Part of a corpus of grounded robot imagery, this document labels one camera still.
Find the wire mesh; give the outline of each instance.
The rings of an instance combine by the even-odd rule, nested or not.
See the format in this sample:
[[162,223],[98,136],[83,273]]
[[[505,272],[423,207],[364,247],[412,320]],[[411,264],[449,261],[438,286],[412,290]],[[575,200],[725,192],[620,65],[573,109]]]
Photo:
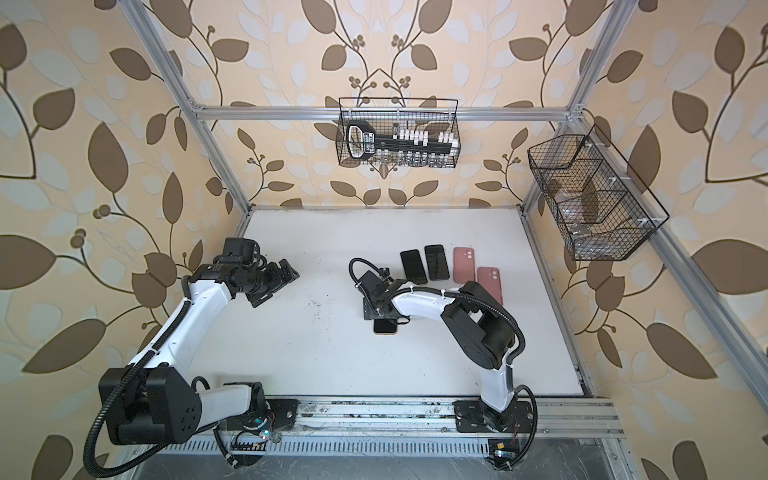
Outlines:
[[457,100],[447,98],[339,99],[336,153],[357,167],[455,168],[461,152]]
[[669,216],[641,206],[591,134],[529,148],[531,172],[574,260],[626,260]]

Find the black wire basket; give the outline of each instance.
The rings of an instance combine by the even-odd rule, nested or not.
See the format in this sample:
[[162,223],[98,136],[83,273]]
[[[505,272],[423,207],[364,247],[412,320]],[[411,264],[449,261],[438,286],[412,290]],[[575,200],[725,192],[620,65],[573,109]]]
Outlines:
[[462,149],[457,107],[448,98],[340,98],[339,164],[455,168]]
[[[528,160],[541,194],[574,260],[626,260],[669,213],[627,162],[617,173],[605,160],[604,134],[566,134],[528,149]],[[648,211],[631,193],[633,182],[660,210]]]

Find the white table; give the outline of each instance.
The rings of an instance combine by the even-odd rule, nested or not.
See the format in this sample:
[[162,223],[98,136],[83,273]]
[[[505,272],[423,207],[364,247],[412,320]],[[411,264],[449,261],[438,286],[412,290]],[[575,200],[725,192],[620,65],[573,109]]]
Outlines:
[[256,309],[238,295],[200,345],[194,375],[217,385],[260,381],[278,396],[478,395],[479,367],[442,321],[414,317],[395,335],[374,334],[347,273],[349,260],[362,257],[403,278],[401,251],[419,249],[425,261],[424,246],[440,243],[451,272],[454,247],[472,247],[477,266],[499,268],[504,307],[527,342],[515,383],[537,396],[581,395],[516,210],[256,210],[245,237],[301,277]]

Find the smartphone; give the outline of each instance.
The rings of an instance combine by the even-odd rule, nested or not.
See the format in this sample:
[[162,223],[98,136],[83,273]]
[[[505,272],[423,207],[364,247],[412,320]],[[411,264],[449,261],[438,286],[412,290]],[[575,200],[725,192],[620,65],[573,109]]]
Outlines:
[[447,280],[451,278],[448,272],[448,262],[445,260],[445,250],[442,245],[427,245],[424,247],[427,257],[427,273],[430,280]]
[[424,263],[418,250],[406,250],[400,252],[402,268],[406,271],[406,279],[416,285],[427,283],[427,274],[424,272]]
[[467,283],[475,281],[475,250],[469,247],[453,249],[453,281]]
[[502,275],[495,266],[481,266],[478,268],[478,283],[486,292],[490,293],[499,304],[504,305],[502,297]]
[[394,335],[397,333],[397,323],[387,319],[373,319],[373,332],[376,335]]

